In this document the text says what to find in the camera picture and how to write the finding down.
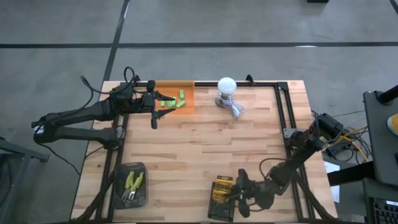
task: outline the butcher block tabletop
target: butcher block tabletop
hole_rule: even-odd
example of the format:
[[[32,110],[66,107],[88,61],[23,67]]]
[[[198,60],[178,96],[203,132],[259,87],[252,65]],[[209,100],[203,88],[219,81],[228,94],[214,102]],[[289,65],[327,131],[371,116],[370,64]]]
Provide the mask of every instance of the butcher block tabletop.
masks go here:
[[[304,82],[287,83],[297,127],[307,129],[312,115]],[[103,91],[119,84],[104,82]],[[235,180],[238,169],[243,168],[251,180],[262,181],[261,160],[286,158],[274,88],[238,87],[233,98],[244,106],[238,120],[233,118],[230,109],[215,105],[217,92],[217,87],[196,86],[192,113],[169,113],[158,121],[155,130],[150,127],[150,114],[129,115],[122,164],[145,164],[148,199],[144,207],[115,210],[114,222],[218,222],[207,218],[211,183],[217,175]],[[281,95],[288,118],[283,91]],[[95,121],[93,128],[110,126],[110,122]],[[100,146],[98,142],[90,142],[87,154]],[[101,149],[84,161],[71,218],[81,215],[98,193],[105,159],[106,151]],[[267,161],[262,169],[267,172],[279,162]],[[337,217],[321,152],[315,153],[305,168],[311,191],[326,210]],[[105,196],[103,217],[108,211],[110,191]],[[304,196],[300,193],[307,217]],[[236,206],[234,214],[234,222],[293,221],[297,221],[297,215],[290,186],[285,194],[275,196],[271,209],[252,212],[249,218],[243,218]]]

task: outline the white cable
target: white cable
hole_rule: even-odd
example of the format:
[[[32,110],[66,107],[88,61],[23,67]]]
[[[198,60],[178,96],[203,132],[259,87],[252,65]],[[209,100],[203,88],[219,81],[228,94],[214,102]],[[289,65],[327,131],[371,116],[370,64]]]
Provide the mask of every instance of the white cable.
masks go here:
[[[226,108],[232,109],[232,114],[234,115],[235,119],[238,119],[241,114],[244,113],[244,108],[239,103],[236,103],[232,100],[232,95],[228,95],[228,99],[224,100],[221,98],[221,92],[218,92],[216,97],[223,102]]]

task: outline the tool tray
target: tool tray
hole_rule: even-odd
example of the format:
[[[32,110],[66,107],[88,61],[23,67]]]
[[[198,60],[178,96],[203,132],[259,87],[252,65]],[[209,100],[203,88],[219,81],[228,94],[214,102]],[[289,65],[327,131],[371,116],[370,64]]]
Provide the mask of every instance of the tool tray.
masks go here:
[[[144,179],[141,182],[141,186],[136,189],[136,194],[133,200],[127,200],[123,202],[121,200],[126,184],[126,179],[130,173],[134,171],[134,181],[139,177],[141,172],[144,172]],[[147,183],[148,183],[148,172],[145,165],[142,162],[134,162],[130,164],[121,164],[116,168],[115,180],[114,180],[114,208],[117,210],[129,209],[129,208],[139,208],[146,204],[147,202]]]

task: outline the green block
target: green block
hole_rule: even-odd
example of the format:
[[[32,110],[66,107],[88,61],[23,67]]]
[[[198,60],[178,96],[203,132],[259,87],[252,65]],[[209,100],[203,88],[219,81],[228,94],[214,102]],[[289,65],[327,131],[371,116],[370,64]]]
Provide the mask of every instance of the green block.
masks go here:
[[[175,103],[177,102],[177,97],[176,96],[173,96],[173,98],[174,98],[174,100],[172,101],[172,105],[173,105],[173,107],[175,106]]]
[[[176,107],[177,107],[177,108],[180,108],[180,107],[182,107],[184,104],[185,104],[185,100],[183,100],[183,101],[177,103]]]
[[[180,99],[183,100],[184,99],[184,91],[180,90]]]

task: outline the black metal frame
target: black metal frame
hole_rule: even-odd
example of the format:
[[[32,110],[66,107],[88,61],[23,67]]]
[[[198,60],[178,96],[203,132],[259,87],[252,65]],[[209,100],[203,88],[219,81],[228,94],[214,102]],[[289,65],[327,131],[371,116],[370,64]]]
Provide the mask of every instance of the black metal frame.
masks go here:
[[[282,131],[281,135],[284,140],[286,156],[289,158],[292,155],[292,152],[287,148],[286,138],[283,135],[283,130],[287,128],[287,125],[286,125],[284,108],[282,105],[282,98],[280,95],[280,91],[283,91],[284,95],[285,95],[287,111],[288,111],[289,120],[290,120],[290,126],[291,126],[291,128],[296,128],[297,126],[295,123],[293,106],[292,106],[292,101],[290,99],[289,86],[288,86],[287,82],[254,82],[250,75],[248,75],[246,80],[247,81],[236,82],[237,86],[251,86],[251,87],[269,86],[269,87],[274,88],[277,107],[278,107],[278,113],[279,113],[280,127],[281,127],[281,131]],[[139,83],[137,83],[136,86],[146,86],[146,82],[139,82]],[[195,82],[195,86],[217,87],[217,82]],[[114,126],[118,125],[118,121],[119,121],[119,117],[117,117],[114,120]],[[126,130],[127,125],[128,125],[128,115],[125,115],[123,117],[122,128]],[[124,141],[125,141],[125,138],[123,138],[121,147],[118,149],[115,166],[121,165],[123,150],[124,150]],[[113,157],[113,151],[108,151],[108,153],[106,155],[106,160],[105,160],[103,178],[101,180],[101,189],[103,189],[105,187],[106,180],[108,179],[108,176],[110,174],[112,157]],[[308,185],[307,173],[305,171],[304,165],[302,165],[300,167],[300,175],[303,178],[304,182]],[[294,181],[292,181],[292,191],[293,191],[293,198],[294,198],[297,219],[298,219],[298,221],[306,220],[306,222],[307,222],[308,218],[303,217],[303,210],[302,210],[302,205],[301,205],[301,201],[300,201],[300,194],[299,194],[299,190],[297,187],[297,183]],[[305,197],[305,199],[306,199],[306,206],[307,206],[309,220],[313,220],[315,218],[315,212],[314,212],[313,206],[307,197]],[[111,203],[113,201],[113,186],[112,186],[111,196],[110,196],[109,201],[110,201],[110,203],[109,203],[108,214],[107,214],[106,218],[102,218],[103,202],[104,202],[104,200],[102,199],[102,201],[99,203],[99,205],[97,207],[95,219],[90,220],[90,222],[93,222],[93,223],[113,222],[114,207],[113,207],[113,204]]]
[[[26,174],[27,166],[29,165],[30,159],[35,158],[38,159],[40,162],[47,162],[50,155],[42,154],[39,152],[35,152],[31,149],[17,146],[13,143],[7,142],[3,138],[0,138],[0,150],[10,152],[9,154],[5,154],[8,157],[17,156],[17,158],[22,159],[22,163],[19,167],[16,178],[11,183],[9,183],[11,185],[11,189],[8,195],[5,196],[6,198],[4,204],[2,205],[4,209],[2,210],[2,214],[0,214],[0,223],[8,223],[9,216],[12,209],[14,208],[17,194],[24,180],[24,176]]]

